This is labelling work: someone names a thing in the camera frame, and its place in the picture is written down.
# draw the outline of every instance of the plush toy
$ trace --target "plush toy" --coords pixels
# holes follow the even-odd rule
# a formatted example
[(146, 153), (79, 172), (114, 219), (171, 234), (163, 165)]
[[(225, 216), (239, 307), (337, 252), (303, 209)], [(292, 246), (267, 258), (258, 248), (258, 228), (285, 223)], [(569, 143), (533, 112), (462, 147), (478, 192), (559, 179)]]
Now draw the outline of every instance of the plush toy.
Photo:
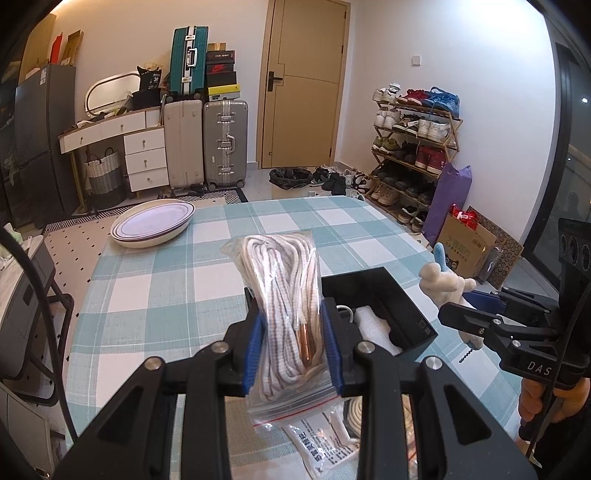
[[(431, 301), (441, 308), (441, 305), (451, 301), (470, 308), (470, 305), (462, 294), (476, 288), (476, 281), (473, 278), (462, 278), (452, 272), (445, 263), (445, 251), (443, 245), (435, 244), (433, 249), (435, 262), (424, 264), (418, 276), (421, 278), (418, 286)], [(466, 332), (459, 332), (462, 341), (474, 350), (482, 348), (482, 338)]]

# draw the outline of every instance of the purple bag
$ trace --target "purple bag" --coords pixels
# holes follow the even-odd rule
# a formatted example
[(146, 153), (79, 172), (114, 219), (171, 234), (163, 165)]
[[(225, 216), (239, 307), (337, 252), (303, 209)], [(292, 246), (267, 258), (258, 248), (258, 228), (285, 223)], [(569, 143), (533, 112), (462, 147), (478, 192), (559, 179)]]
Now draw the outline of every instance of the purple bag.
[(470, 165), (461, 170), (456, 170), (451, 163), (443, 167), (427, 219), (423, 225), (423, 235), (431, 246), (437, 242), (437, 237), (443, 228), (451, 206), (454, 203), (460, 208), (464, 206), (470, 185), (472, 185)]

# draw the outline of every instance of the silver suitcase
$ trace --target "silver suitcase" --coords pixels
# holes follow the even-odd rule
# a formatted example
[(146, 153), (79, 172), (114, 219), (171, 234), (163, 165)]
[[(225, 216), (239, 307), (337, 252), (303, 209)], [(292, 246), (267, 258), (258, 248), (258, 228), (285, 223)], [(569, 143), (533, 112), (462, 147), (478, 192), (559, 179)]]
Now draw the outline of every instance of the silver suitcase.
[(201, 100), (164, 105), (168, 180), (174, 189), (186, 189), (204, 181), (202, 116)]
[(209, 102), (203, 108), (203, 152), (209, 190), (244, 186), (248, 105), (243, 100)]

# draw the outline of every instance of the red plastic package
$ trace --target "red plastic package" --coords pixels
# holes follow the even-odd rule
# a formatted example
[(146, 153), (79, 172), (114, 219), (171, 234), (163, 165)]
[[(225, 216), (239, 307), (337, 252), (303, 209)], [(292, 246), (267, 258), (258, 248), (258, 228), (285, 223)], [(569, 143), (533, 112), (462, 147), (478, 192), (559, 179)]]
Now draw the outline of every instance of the red plastic package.
[(478, 226), (478, 216), (476, 212), (463, 212), (456, 204), (453, 204), (450, 213), (460, 220), (461, 223), (464, 223), (474, 231), (476, 230), (476, 227)]

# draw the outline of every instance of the tablecloth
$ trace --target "tablecloth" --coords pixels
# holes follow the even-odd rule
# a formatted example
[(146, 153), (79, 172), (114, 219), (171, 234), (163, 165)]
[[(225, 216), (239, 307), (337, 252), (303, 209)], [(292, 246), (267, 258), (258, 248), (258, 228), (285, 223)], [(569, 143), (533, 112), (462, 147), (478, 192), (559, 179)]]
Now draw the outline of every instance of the tablecloth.
[[(437, 333), (423, 356), (437, 355), (480, 398), (508, 433), (519, 422), (520, 378), (498, 368), (484, 347), (471, 353), (441, 325), (418, 288), (418, 271), (433, 256), (371, 205), (348, 197), (267, 200), (197, 209), (189, 227), (155, 248), (125, 249), (109, 241), (92, 275), (76, 325), (66, 394), (81, 432), (130, 373), (153, 355), (166, 361), (194, 355), (243, 320), (243, 282), (220, 253), (228, 239), (253, 233), (312, 230), (323, 276), (384, 266)], [(178, 402), (171, 476), (178, 472), (183, 399)], [(243, 399), (228, 399), (226, 418), (234, 478), (305, 478), (301, 458), (282, 430), (254, 433)], [(356, 462), (333, 478), (355, 477)]]

